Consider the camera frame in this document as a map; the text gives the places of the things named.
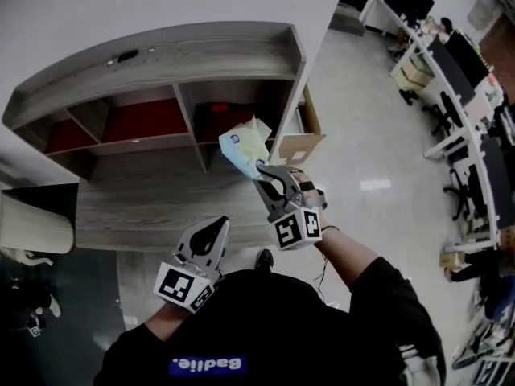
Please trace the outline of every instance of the black shoe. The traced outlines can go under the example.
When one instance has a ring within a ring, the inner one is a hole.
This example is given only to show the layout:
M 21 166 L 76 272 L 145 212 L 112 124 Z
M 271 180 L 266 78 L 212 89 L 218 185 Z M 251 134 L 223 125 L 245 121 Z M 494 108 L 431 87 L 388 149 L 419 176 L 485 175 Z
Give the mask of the black shoe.
M 260 270 L 262 272 L 271 272 L 274 267 L 274 257 L 272 256 L 272 252 L 264 248 L 257 255 L 256 259 L 256 270 Z

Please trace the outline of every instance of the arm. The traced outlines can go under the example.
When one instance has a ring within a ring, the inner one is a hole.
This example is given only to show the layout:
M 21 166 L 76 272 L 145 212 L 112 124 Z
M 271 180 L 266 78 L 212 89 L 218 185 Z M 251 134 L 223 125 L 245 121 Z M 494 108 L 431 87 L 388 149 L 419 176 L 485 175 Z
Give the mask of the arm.
M 149 374 L 160 373 L 166 342 L 187 317 L 187 311 L 165 303 L 145 324 L 123 333 L 105 353 L 95 386 L 141 380 L 147 384 Z
M 298 182 L 309 182 L 303 173 L 295 173 Z M 307 197 L 318 193 L 307 191 Z M 330 223 L 322 210 L 320 228 Z M 349 314 L 360 325 L 368 327 L 377 342 L 395 346 L 415 345 L 423 359 L 436 356 L 442 383 L 445 361 L 442 341 L 411 283 L 384 258 L 335 228 L 323 232 L 316 248 L 331 262 L 352 292 Z
M 304 173 L 293 173 L 299 183 L 310 182 Z M 306 191 L 307 198 L 315 198 L 318 191 Z M 320 228 L 329 225 L 323 211 L 319 211 Z M 379 256 L 373 250 L 356 242 L 349 236 L 335 228 L 329 228 L 323 232 L 323 240 L 317 243 L 316 248 L 331 262 L 341 280 L 347 287 L 367 269 Z

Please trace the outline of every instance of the cardboard box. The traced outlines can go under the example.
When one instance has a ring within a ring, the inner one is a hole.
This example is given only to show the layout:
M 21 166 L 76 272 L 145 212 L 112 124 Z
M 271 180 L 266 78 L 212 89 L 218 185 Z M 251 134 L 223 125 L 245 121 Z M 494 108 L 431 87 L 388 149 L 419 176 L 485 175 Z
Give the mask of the cardboard box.
M 304 88 L 304 107 L 299 114 L 305 133 L 286 133 L 279 147 L 279 157 L 286 159 L 286 164 L 300 164 L 306 161 L 325 134 L 320 129 L 315 106 L 307 86 Z
M 440 267 L 459 269 L 465 262 L 464 252 L 440 253 Z
M 501 229 L 501 249 L 515 250 L 515 227 Z
M 399 70 L 399 72 L 395 75 L 394 79 L 395 79 L 395 82 L 397 83 L 397 86 L 401 90 L 406 90 L 406 91 L 413 90 L 416 93 L 420 93 L 425 88 L 425 86 L 423 86 L 419 83 L 410 81 L 408 79 L 406 73 L 402 69 Z
M 433 72 L 420 55 L 412 55 L 402 66 L 406 78 L 416 84 L 427 86 L 433 80 Z

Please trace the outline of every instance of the wire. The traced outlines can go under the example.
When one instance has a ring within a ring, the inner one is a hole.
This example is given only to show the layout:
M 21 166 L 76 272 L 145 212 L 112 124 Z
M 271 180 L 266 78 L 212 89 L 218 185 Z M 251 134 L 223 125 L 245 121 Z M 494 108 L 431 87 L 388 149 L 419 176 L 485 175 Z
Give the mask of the wire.
M 328 259 L 324 255 L 322 255 L 322 258 L 323 258 L 322 273 L 318 277 L 313 279 L 313 283 L 316 284 L 316 281 L 320 279 L 319 285 L 316 288 L 316 290 L 320 293 L 320 295 L 322 296 L 322 301 L 325 303 L 325 296 L 323 295 L 322 290 L 320 290 L 320 286 L 322 285 L 323 278 L 325 277 L 325 269 L 328 267 Z

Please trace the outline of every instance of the white desk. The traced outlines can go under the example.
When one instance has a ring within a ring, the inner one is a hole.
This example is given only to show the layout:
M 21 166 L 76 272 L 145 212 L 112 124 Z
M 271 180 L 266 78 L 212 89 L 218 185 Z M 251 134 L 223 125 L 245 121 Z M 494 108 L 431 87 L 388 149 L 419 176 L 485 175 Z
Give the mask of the white desk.
M 488 100 L 484 93 L 480 92 L 476 93 L 474 99 L 465 107 L 461 105 L 459 101 L 459 96 L 455 93 L 451 84 L 447 81 L 447 78 L 443 74 L 442 69 L 433 59 L 433 56 L 430 51 L 427 50 L 429 44 L 431 43 L 432 37 L 424 38 L 417 35 L 417 33 L 408 27 L 408 25 L 401 20 L 401 18 L 390 8 L 388 7 L 383 0 L 373 0 L 373 4 L 370 6 L 369 10 L 374 5 L 379 5 L 383 8 L 383 10 L 389 15 L 389 17 L 399 26 L 404 29 L 404 31 L 411 37 L 411 41 L 413 43 L 410 45 L 410 48 L 406 51 L 404 56 L 399 60 L 399 62 L 395 65 L 395 67 L 390 72 L 391 76 L 395 76 L 397 72 L 401 69 L 402 65 L 410 58 L 410 56 L 414 53 L 415 49 L 418 47 L 422 52 L 424 59 L 427 64 L 429 64 L 432 72 L 435 74 L 435 78 L 440 79 L 443 82 L 443 86 L 445 88 L 445 92 L 451 98 L 453 105 L 456 107 L 456 110 L 459 114 L 459 118 L 463 123 L 463 127 L 455 130 L 451 136 L 445 138 L 438 145 L 431 147 L 429 150 L 424 152 L 425 158 L 433 158 L 433 157 L 443 157 L 445 154 L 443 153 L 443 149 L 455 142 L 459 138 L 465 138 L 468 141 L 468 153 L 469 158 L 474 162 L 477 174 L 480 180 L 481 190 L 483 192 L 483 199 L 488 208 L 488 222 L 490 225 L 490 233 L 489 238 L 487 240 L 482 240 L 481 242 L 468 243 L 467 238 L 460 244 L 454 244 L 451 246 L 447 246 L 446 252 L 456 252 L 456 251 L 476 251 L 482 248 L 487 248 L 491 246 L 496 246 L 498 243 L 497 236 L 497 215 L 495 212 L 495 207 L 493 204 L 493 194 L 492 188 L 490 186 L 490 181 L 488 179 L 488 173 L 486 171 L 486 167 L 483 162 L 483 153 L 480 149 L 480 137 L 476 131 L 475 125 L 478 122 L 478 118 L 481 116 L 487 116 L 493 110 L 492 107 L 488 104 Z M 474 121 L 472 121 L 468 113 L 466 111 L 469 108 L 470 111 L 474 110 L 472 115 L 474 116 Z M 477 108 L 485 107 L 486 109 L 482 113 L 477 112 Z

